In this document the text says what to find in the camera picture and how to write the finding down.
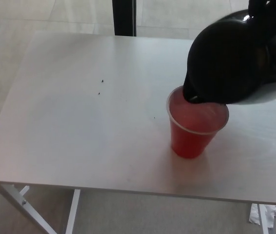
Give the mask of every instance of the white paper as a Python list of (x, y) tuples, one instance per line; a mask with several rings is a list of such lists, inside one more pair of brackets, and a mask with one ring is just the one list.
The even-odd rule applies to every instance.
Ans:
[[(261, 206), (260, 205), (260, 208), (261, 207), (263, 207), (263, 210), (265, 212), (268, 228), (273, 228), (274, 227), (274, 217), (276, 216), (276, 206), (273, 206), (273, 205), (262, 205)], [(260, 218), (259, 218), (257, 204), (251, 205), (249, 222), (260, 225)]]

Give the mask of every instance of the red liquid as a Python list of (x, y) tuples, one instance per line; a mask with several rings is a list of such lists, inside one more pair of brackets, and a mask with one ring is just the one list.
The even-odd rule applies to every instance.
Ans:
[(173, 91), (168, 102), (171, 147), (184, 158), (198, 157), (228, 121), (225, 105), (188, 103), (183, 98), (182, 87)]

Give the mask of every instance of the cup rim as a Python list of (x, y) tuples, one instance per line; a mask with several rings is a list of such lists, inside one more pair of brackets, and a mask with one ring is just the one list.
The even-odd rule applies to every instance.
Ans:
[(179, 124), (179, 123), (174, 119), (174, 117), (172, 116), (172, 114), (171, 114), (171, 112), (170, 112), (169, 104), (170, 104), (170, 98), (171, 98), (172, 94), (174, 94), (174, 92), (175, 92), (176, 90), (178, 90), (178, 89), (180, 89), (180, 88), (182, 88), (182, 87), (183, 87), (183, 85), (181, 85), (181, 86), (175, 88), (175, 89), (169, 94), (169, 96), (168, 96), (168, 98), (167, 98), (167, 102), (166, 102), (166, 109), (167, 109), (169, 118), (170, 118), (170, 120), (172, 120), (179, 128), (181, 128), (181, 129), (183, 129), (183, 130), (185, 130), (185, 131), (187, 131), (187, 132), (189, 132), (189, 133), (194, 133), (194, 134), (197, 134), (197, 135), (211, 135), (211, 134), (217, 133), (218, 131), (220, 131), (221, 129), (223, 129), (223, 128), (226, 126), (227, 122), (229, 121), (229, 116), (230, 116), (229, 108), (227, 107), (227, 105), (225, 105), (225, 107), (226, 107), (226, 113), (227, 113), (227, 114), (226, 114), (226, 120), (225, 120), (223, 126), (220, 127), (219, 129), (215, 130), (215, 131), (212, 131), (212, 132), (196, 132), (196, 131), (193, 131), (193, 130), (189, 130), (189, 129), (183, 127), (181, 124)]

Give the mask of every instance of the plastic cup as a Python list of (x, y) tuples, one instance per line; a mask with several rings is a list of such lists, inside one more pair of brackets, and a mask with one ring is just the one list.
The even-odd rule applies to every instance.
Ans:
[(183, 97), (183, 86), (173, 90), (167, 100), (171, 127), (171, 147), (183, 158), (196, 158), (229, 120), (226, 105), (191, 104)]

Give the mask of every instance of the black bottle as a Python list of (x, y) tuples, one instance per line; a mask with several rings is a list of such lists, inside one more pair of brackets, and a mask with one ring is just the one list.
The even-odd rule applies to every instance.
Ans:
[(191, 103), (257, 103), (276, 98), (276, 0), (205, 28), (188, 55), (184, 98)]

